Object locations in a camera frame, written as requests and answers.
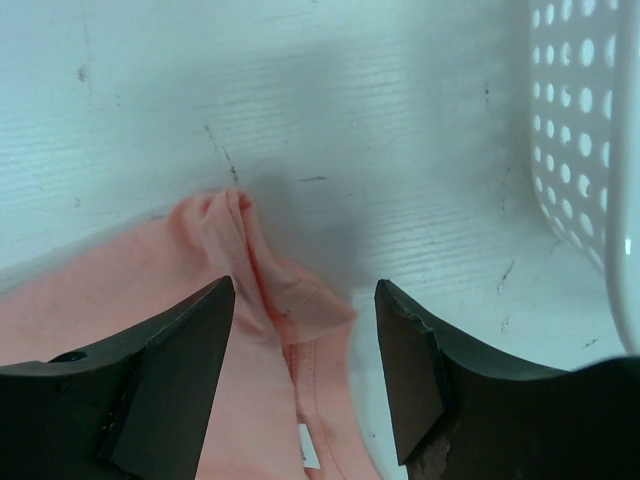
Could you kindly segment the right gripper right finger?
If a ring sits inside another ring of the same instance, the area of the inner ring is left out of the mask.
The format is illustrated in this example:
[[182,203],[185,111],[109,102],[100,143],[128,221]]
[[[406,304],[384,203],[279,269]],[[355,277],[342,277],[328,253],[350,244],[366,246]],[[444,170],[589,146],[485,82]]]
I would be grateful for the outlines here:
[[375,290],[398,463],[412,479],[635,479],[639,361],[564,371],[500,351],[393,282]]

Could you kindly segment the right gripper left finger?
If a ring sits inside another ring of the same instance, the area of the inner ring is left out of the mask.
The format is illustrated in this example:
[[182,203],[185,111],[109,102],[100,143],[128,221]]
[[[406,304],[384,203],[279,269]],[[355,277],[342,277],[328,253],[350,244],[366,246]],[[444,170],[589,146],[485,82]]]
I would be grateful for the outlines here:
[[231,330],[233,282],[54,359],[1,369],[5,479],[192,479]]

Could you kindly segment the white perforated plastic basket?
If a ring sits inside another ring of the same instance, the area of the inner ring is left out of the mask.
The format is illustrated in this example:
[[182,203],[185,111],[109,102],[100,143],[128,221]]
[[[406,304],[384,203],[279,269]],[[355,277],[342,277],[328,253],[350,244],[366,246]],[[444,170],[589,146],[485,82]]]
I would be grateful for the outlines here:
[[639,4],[531,1],[531,173],[556,235],[606,283],[639,352]]

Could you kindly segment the salmon pink t shirt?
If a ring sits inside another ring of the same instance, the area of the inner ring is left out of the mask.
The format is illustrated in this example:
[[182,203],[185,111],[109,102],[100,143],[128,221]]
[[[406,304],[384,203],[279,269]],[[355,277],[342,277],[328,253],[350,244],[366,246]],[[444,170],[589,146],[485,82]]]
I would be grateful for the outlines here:
[[231,188],[180,202],[1,298],[1,360],[47,360],[161,313],[213,280],[236,291],[197,475],[375,479],[348,378],[355,311],[275,255]]

